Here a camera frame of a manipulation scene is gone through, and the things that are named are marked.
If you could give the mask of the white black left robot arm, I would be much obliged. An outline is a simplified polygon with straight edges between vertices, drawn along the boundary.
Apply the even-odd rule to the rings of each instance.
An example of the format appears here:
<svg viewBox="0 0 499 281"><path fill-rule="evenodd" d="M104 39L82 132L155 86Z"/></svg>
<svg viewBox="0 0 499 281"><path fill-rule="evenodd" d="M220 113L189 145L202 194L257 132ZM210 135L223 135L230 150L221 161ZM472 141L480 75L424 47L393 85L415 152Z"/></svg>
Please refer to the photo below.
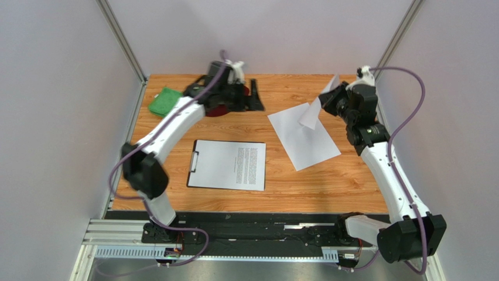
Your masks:
<svg viewBox="0 0 499 281"><path fill-rule="evenodd" d="M125 181L137 192L151 222L167 232L179 232L171 224L176 218L166 189L169 176L163 164L172 149L206 115L224 106L228 112L263 111L257 82L245 85L243 61L212 61L207 74L189 84L173 108L145 137L125 143L121 159Z"/></svg>

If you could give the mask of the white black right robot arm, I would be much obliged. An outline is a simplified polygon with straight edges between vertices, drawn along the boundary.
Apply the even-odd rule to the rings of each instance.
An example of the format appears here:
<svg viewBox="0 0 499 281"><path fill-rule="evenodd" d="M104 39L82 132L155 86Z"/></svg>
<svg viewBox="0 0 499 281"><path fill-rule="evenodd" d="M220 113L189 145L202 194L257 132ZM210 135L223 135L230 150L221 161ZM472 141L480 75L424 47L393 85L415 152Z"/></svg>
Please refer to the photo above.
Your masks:
<svg viewBox="0 0 499 281"><path fill-rule="evenodd" d="M345 122L347 139L374 176L389 213L388 223L358 212L343 214L337 237L376 246L388 263L426 261L436 253L447 223L422 202L400 166L393 144L400 129L389 133L378 121L373 71L360 67L354 82L342 82L319 95L322 108Z"/></svg>

